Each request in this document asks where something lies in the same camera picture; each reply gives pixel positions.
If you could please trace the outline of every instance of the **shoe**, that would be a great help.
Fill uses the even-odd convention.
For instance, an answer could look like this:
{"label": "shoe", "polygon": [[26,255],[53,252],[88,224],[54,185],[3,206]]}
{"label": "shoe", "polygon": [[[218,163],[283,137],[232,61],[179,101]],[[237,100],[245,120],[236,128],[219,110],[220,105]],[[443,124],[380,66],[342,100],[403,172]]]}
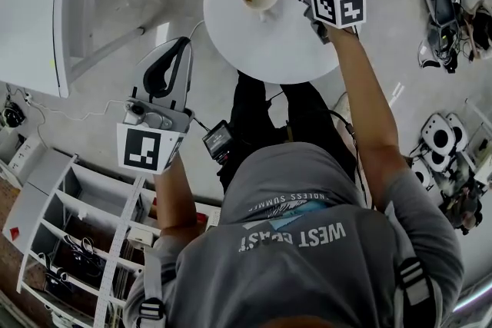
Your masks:
{"label": "shoe", "polygon": [[[337,101],[337,104],[335,105],[335,108],[333,108],[333,111],[340,114],[341,117],[345,119],[348,123],[352,123],[351,106],[348,104],[347,92],[343,93],[340,96],[340,98]],[[332,118],[334,119],[333,123],[335,127],[337,127],[338,122],[340,122],[340,119],[338,119],[337,117],[332,117]]]}

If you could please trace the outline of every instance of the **black and white marker cube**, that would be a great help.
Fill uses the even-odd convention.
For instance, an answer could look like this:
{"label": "black and white marker cube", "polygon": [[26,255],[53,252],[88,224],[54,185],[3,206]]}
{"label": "black and white marker cube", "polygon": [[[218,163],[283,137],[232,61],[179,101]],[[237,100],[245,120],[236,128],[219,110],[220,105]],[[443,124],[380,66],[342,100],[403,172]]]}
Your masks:
{"label": "black and white marker cube", "polygon": [[162,174],[171,165],[185,134],[118,123],[118,165]]}
{"label": "black and white marker cube", "polygon": [[335,28],[366,22],[366,0],[311,0],[311,4],[314,18]]}

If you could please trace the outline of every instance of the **sleeve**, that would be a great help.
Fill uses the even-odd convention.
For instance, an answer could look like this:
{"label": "sleeve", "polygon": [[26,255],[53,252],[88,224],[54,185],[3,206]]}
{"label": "sleeve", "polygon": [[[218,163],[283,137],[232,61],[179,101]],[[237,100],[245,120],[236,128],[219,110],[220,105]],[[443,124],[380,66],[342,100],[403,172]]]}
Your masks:
{"label": "sleeve", "polygon": [[[158,251],[161,260],[161,283],[162,283],[162,302],[165,310],[168,309],[167,303],[170,302],[173,294],[173,284],[176,279],[176,262],[179,253],[185,248],[186,244],[176,237],[164,236],[157,239],[153,249]],[[145,272],[140,273],[131,286],[128,299],[123,309],[123,323],[127,328],[132,328],[136,319],[139,317],[141,303],[145,300],[144,289]]]}
{"label": "sleeve", "polygon": [[398,173],[388,184],[384,199],[393,201],[398,221],[407,233],[416,255],[443,295],[443,316],[457,302],[463,284],[463,263],[454,229],[427,195],[415,173]]}

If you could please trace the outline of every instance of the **black pants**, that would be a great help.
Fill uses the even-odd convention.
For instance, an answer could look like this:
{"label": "black pants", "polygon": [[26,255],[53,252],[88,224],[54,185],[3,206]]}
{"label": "black pants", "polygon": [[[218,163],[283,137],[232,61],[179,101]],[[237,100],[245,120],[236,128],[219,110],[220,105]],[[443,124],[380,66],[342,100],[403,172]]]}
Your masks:
{"label": "black pants", "polygon": [[[309,82],[281,87],[289,104],[289,125],[294,141],[309,142],[325,149],[354,181],[355,157],[333,125],[319,92]],[[286,139],[285,132],[276,129],[268,116],[264,83],[241,72],[234,93],[230,126],[237,144],[218,172],[224,192],[246,157]]]}

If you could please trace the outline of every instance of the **tabletop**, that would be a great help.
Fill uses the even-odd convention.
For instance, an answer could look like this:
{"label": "tabletop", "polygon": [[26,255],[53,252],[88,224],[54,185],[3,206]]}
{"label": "tabletop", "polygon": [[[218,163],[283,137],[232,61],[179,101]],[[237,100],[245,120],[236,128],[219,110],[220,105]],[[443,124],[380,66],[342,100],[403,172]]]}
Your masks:
{"label": "tabletop", "polygon": [[54,0],[0,0],[0,80],[59,96]]}
{"label": "tabletop", "polygon": [[217,50],[238,70],[273,84],[312,81],[338,66],[303,16],[306,5],[278,0],[261,22],[241,0],[204,0],[204,20]]}

